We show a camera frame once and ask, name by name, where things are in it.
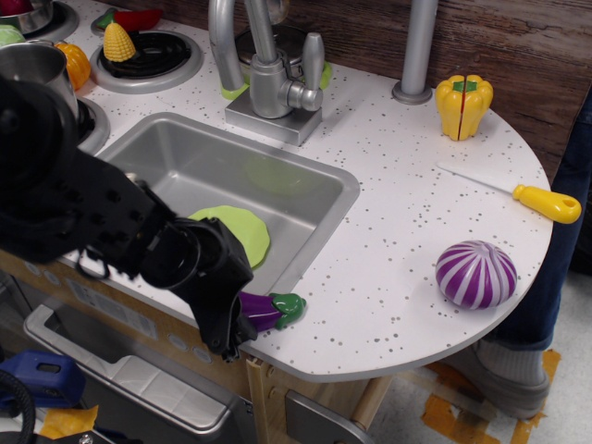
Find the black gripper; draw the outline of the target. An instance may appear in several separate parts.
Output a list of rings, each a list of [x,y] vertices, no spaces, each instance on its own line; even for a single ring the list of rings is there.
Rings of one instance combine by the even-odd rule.
[[[166,225],[140,275],[190,306],[203,343],[225,363],[239,360],[239,346],[258,338],[239,299],[253,279],[252,268],[241,243],[220,220],[178,218]]]

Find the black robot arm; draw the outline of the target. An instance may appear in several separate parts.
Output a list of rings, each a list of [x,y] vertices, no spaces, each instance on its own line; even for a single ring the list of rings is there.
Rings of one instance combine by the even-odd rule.
[[[84,153],[69,106],[38,83],[1,82],[1,247],[40,264],[86,253],[172,292],[226,361],[257,336],[239,298],[253,272],[231,231],[177,216],[145,182]]]

